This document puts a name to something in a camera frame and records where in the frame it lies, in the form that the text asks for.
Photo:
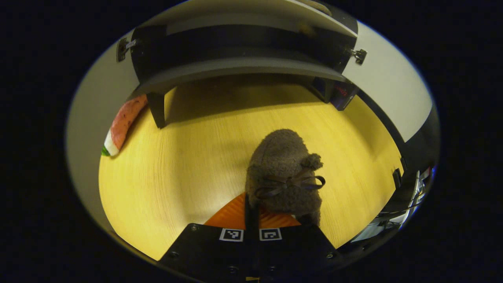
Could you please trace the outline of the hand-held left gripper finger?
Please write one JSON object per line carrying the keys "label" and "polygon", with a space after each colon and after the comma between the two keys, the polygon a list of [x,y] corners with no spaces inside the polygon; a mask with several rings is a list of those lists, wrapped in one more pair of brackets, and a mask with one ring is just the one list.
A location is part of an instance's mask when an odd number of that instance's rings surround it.
{"label": "hand-held left gripper finger", "polygon": [[253,262],[245,227],[247,196],[232,199],[209,224],[190,223],[159,265],[192,283],[244,283]]}
{"label": "hand-held left gripper finger", "polygon": [[314,224],[261,229],[253,210],[253,277],[259,283],[314,282],[339,266],[339,252]]}

